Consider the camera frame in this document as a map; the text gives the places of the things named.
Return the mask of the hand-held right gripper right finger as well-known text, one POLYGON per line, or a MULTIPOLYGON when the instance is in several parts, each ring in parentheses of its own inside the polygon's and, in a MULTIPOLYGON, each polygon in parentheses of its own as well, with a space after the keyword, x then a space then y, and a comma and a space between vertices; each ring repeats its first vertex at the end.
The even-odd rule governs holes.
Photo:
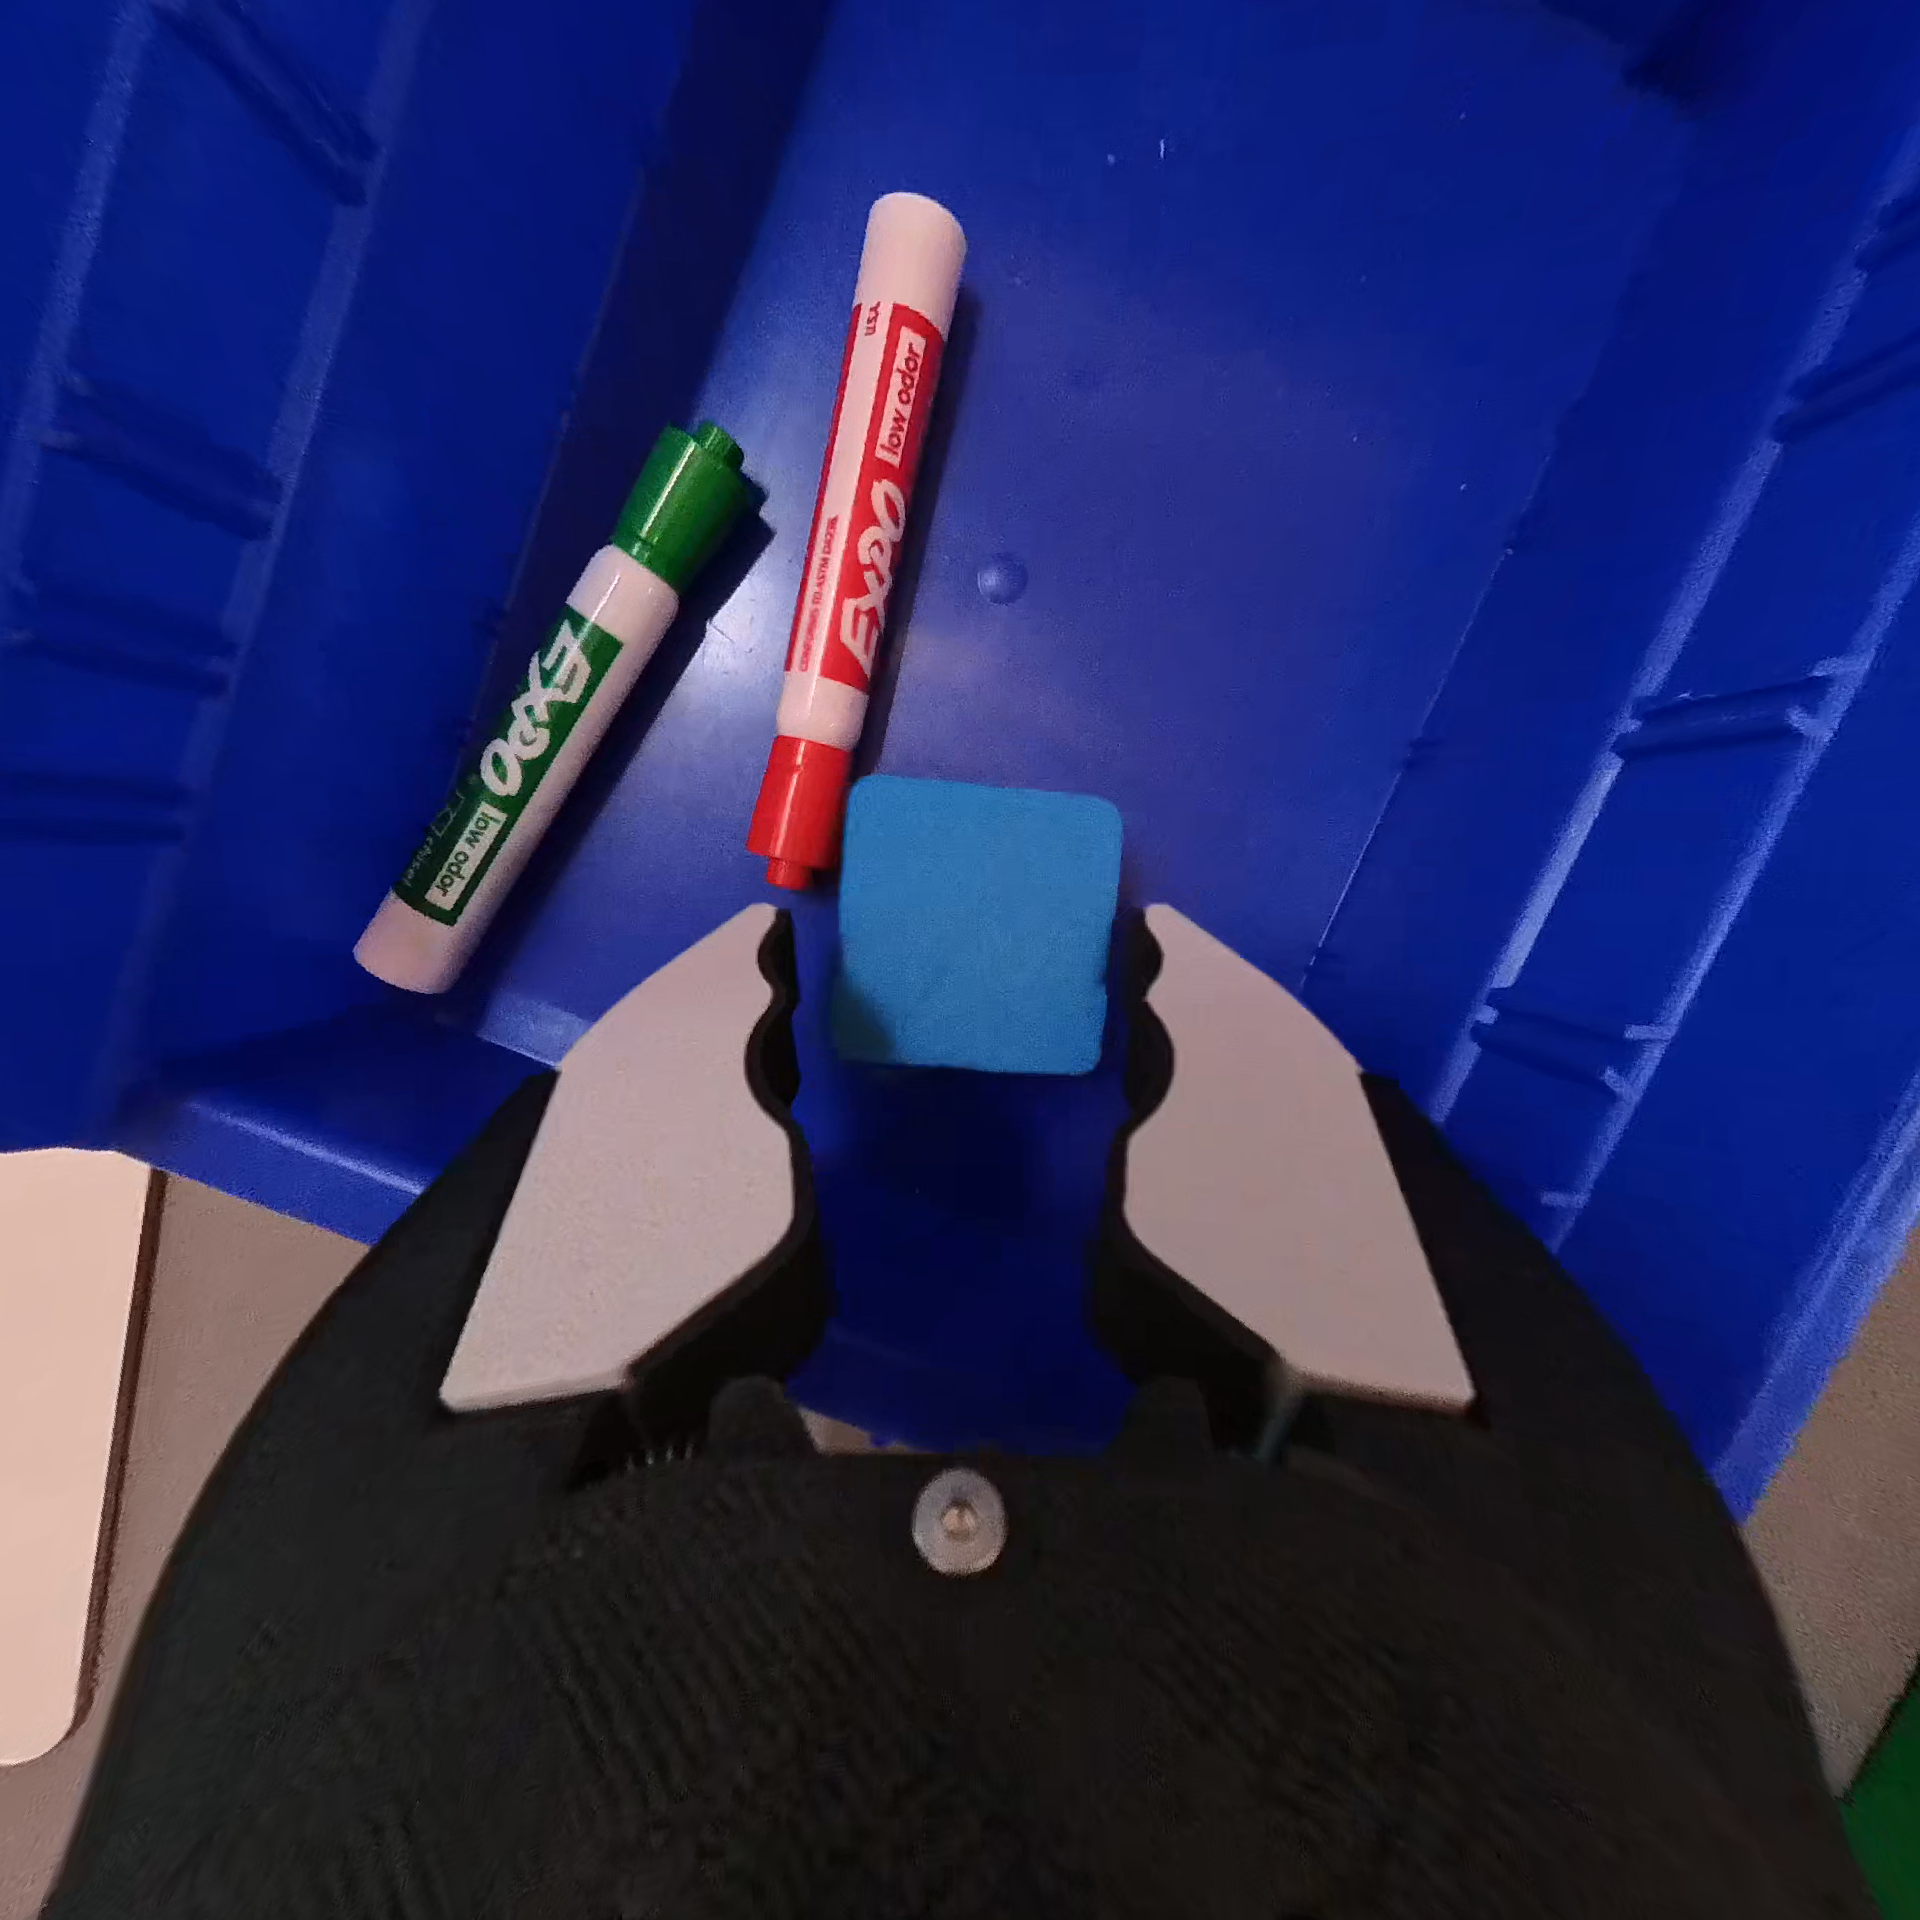
POLYGON ((1125 955, 1098 1345, 1139 1386, 1191 1386, 1218 1448, 1273 1447, 1307 1400, 1467 1415, 1476 1379, 1358 1059, 1169 902, 1125 955))

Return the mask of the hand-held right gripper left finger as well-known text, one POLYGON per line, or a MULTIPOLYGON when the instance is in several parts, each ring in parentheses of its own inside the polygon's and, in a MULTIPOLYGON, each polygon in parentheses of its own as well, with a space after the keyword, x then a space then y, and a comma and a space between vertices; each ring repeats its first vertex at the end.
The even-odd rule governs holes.
POLYGON ((835 1312, 807 1140, 794 916, 753 902, 616 1002, 554 1069, 442 1379, 451 1412, 619 1394, 705 1425, 792 1379, 835 1312))

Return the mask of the blue foam eraser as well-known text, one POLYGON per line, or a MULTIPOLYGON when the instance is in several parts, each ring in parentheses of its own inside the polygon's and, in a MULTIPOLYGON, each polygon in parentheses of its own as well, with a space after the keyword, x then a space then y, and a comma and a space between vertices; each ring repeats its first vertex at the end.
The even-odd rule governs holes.
POLYGON ((1122 815, 1104 798, 872 776, 836 884, 836 1052, 1083 1077, 1108 1020, 1122 815))

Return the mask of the green dry erase marker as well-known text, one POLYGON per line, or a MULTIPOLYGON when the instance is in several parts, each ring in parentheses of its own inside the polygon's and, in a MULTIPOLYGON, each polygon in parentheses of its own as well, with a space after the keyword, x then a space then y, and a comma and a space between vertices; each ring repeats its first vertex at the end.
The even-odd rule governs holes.
POLYGON ((667 427, 552 628, 354 947, 373 979, 440 995, 465 973, 588 760, 751 502, 715 423, 667 427))

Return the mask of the white whiteboard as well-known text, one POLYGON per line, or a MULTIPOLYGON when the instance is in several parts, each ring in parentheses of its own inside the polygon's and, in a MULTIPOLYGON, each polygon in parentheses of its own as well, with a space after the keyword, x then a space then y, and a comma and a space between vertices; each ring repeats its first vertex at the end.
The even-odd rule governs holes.
POLYGON ((2 1158, 2 1763, 84 1715, 153 1174, 112 1151, 2 1158))

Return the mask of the red dry erase marker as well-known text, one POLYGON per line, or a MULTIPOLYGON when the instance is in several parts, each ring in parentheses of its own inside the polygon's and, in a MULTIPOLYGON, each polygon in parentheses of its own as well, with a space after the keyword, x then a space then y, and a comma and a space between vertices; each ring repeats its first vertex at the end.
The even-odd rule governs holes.
POLYGON ((963 260, 961 224, 939 202, 893 193, 872 205, 773 735, 855 755, 860 745, 963 260))

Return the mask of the blue plastic bin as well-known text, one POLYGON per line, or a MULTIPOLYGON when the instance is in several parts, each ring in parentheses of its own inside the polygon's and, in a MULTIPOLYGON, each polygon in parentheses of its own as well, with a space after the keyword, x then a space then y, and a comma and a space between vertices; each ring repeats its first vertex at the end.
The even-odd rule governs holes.
POLYGON ((5 1148, 380 1236, 770 898, 870 203, 968 238, 863 768, 1405 1087, 1739 1515, 1915 1217, 1915 4, 5 4, 5 1148), (751 502, 465 973, 354 947, 661 430, 751 502))

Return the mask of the green object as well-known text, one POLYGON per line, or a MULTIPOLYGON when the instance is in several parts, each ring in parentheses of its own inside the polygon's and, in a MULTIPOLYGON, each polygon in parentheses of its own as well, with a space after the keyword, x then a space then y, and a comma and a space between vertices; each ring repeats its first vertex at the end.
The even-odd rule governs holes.
POLYGON ((1919 1675, 1859 1763, 1843 1814, 1878 1910, 1919 1917, 1919 1675))

